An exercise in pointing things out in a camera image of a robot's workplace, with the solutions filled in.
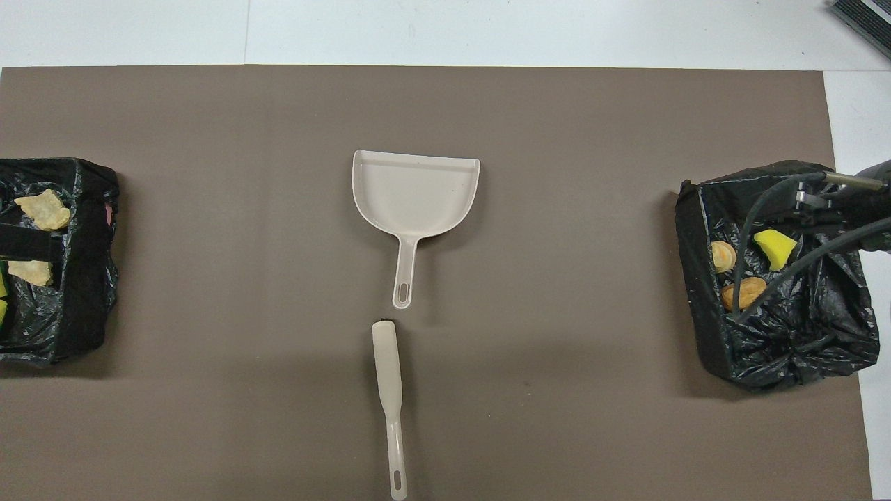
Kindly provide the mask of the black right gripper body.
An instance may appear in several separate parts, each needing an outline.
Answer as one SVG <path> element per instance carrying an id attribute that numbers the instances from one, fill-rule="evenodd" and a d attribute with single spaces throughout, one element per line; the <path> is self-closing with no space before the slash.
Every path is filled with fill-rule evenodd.
<path id="1" fill-rule="evenodd" d="M 793 219 L 812 230 L 855 230 L 865 225 L 860 213 L 865 190 L 853 185 L 798 183 Z"/>

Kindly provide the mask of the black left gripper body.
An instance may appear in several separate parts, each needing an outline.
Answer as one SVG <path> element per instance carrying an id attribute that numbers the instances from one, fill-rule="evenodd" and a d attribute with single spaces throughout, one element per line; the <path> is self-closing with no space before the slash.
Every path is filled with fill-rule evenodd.
<path id="1" fill-rule="evenodd" d="M 47 261 L 64 259 L 63 238 L 57 232 L 1 224 L 1 259 Z"/>

